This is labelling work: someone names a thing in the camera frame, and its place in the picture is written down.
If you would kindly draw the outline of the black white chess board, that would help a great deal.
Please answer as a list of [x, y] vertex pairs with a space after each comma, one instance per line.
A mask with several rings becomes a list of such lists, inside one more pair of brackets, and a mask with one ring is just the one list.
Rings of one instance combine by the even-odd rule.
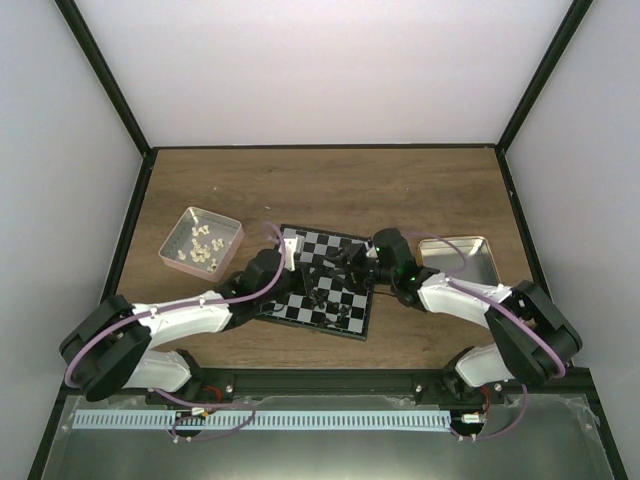
[[366, 245], [368, 239], [291, 224], [283, 224], [281, 231], [284, 237], [296, 236], [301, 241], [296, 271], [308, 271], [310, 286], [298, 284], [292, 293], [265, 305], [257, 318], [364, 341], [372, 288], [349, 288], [345, 276], [328, 259], [352, 245]]

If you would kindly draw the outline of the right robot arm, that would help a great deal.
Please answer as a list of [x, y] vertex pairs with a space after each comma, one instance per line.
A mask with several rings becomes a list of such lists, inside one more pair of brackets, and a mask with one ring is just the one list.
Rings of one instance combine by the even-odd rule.
[[343, 247], [328, 260], [350, 286], [387, 285], [406, 307], [450, 315], [491, 333], [492, 344], [470, 347], [449, 363], [444, 389], [455, 402], [468, 402], [492, 382], [515, 380], [537, 388], [562, 378], [583, 347], [577, 330], [539, 285], [456, 279], [419, 264], [396, 228], [376, 232], [367, 243]]

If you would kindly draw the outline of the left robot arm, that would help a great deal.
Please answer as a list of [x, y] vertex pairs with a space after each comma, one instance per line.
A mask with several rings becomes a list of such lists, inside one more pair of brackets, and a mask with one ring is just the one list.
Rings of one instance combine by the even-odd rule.
[[161, 352], [159, 346], [223, 333], [266, 313], [302, 284], [300, 258], [291, 244], [264, 249], [217, 289], [191, 298], [131, 304], [122, 295], [108, 297], [59, 346], [65, 384], [89, 401], [122, 389], [152, 389], [196, 402], [205, 382], [197, 362], [184, 350]]

